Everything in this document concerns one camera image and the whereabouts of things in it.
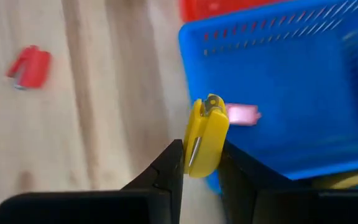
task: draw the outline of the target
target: blue plastic basket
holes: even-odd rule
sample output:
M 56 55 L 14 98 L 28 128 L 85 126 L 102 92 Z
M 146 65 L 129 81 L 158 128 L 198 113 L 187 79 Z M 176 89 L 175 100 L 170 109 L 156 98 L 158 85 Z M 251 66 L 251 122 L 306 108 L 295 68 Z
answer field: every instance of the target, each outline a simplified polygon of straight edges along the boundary
M 227 139 L 290 179 L 358 169 L 358 0 L 299 0 L 183 26 L 193 101 L 258 105 Z

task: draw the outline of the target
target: wood grain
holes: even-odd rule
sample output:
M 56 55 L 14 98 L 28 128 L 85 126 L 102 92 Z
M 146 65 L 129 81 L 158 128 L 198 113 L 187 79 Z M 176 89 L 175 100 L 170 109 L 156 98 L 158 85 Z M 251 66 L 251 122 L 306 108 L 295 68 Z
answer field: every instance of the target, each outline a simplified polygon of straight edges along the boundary
M 119 189 L 182 138 L 180 26 L 175 1 L 0 0 L 0 202 Z M 4 73 L 30 44 L 53 55 L 52 69 L 41 90 L 19 91 Z M 209 214 L 219 199 L 204 183 L 186 180 L 186 189 L 184 223 L 223 221 Z

